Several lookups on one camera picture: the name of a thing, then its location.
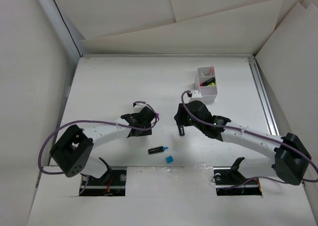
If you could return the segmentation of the blue highlighter cap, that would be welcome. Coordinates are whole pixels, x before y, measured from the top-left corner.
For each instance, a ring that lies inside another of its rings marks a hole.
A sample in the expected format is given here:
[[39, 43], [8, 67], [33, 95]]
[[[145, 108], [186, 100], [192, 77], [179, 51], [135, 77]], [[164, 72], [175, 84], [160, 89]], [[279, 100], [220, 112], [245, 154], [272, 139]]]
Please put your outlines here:
[[173, 162], [173, 157], [172, 156], [168, 156], [165, 158], [167, 163], [172, 163]]

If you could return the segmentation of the yellow cap black highlighter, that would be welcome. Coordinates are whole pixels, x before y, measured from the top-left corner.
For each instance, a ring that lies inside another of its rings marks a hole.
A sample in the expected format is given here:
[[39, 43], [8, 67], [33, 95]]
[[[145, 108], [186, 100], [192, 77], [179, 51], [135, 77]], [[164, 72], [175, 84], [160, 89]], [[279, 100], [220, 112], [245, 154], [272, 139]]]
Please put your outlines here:
[[208, 79], [200, 84], [200, 86], [215, 86], [215, 85], [216, 85], [216, 80], [214, 77], [211, 79]]

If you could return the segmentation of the pink clear pen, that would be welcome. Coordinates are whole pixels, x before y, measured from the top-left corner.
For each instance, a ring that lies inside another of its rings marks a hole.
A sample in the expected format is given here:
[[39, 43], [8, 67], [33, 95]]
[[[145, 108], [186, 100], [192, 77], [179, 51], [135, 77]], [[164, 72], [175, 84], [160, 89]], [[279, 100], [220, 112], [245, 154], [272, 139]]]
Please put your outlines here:
[[215, 75], [215, 69], [213, 66], [210, 67], [210, 75]]

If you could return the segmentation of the pink cap black highlighter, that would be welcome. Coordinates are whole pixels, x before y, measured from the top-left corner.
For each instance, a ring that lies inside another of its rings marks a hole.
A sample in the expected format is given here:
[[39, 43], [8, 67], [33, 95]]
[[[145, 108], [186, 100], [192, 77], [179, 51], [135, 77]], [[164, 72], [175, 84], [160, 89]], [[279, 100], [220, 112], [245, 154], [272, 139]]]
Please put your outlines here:
[[213, 80], [207, 80], [207, 81], [201, 83], [200, 86], [208, 86], [208, 85], [210, 85], [211, 83], [213, 83]]

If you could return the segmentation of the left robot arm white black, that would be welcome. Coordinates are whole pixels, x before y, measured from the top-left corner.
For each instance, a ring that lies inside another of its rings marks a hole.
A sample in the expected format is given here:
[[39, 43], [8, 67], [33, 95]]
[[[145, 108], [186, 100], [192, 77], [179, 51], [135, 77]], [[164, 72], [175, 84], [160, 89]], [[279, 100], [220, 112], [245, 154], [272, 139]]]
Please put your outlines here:
[[66, 177], [88, 175], [99, 184], [106, 184], [112, 169], [103, 158], [92, 157], [91, 152], [117, 139], [149, 136], [158, 119], [158, 114], [145, 106], [139, 112], [124, 114], [113, 122], [97, 121], [98, 125], [91, 128], [82, 129], [71, 123], [52, 146], [50, 156]]

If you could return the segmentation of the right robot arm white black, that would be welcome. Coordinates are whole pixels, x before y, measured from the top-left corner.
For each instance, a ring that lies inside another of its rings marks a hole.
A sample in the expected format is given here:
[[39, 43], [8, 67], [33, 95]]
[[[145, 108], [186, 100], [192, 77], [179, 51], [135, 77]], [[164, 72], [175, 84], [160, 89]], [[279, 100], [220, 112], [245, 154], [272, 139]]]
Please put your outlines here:
[[284, 183], [300, 185], [308, 166], [313, 164], [296, 135], [275, 136], [250, 130], [229, 118], [212, 115], [198, 100], [180, 103], [174, 119], [181, 136], [184, 127], [193, 126], [210, 139], [235, 144], [262, 155], [256, 159], [240, 156], [228, 166], [227, 177], [232, 184], [256, 177], [277, 177]]

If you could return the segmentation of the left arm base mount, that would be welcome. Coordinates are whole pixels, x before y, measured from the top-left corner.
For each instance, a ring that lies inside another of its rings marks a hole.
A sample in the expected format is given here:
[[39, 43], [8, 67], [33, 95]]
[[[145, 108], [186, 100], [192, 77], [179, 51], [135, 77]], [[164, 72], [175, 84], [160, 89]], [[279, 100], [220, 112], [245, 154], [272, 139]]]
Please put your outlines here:
[[80, 196], [125, 196], [127, 167], [111, 167], [103, 158], [90, 158], [81, 174]]

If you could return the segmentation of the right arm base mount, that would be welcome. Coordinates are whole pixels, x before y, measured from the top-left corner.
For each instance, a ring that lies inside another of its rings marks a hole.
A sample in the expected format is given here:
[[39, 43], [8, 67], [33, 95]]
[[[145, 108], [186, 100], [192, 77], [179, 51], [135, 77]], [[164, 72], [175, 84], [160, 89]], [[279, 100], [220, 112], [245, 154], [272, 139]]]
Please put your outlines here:
[[258, 178], [245, 184], [245, 178], [238, 169], [244, 157], [237, 158], [231, 166], [213, 168], [211, 182], [216, 186], [217, 196], [262, 196]]

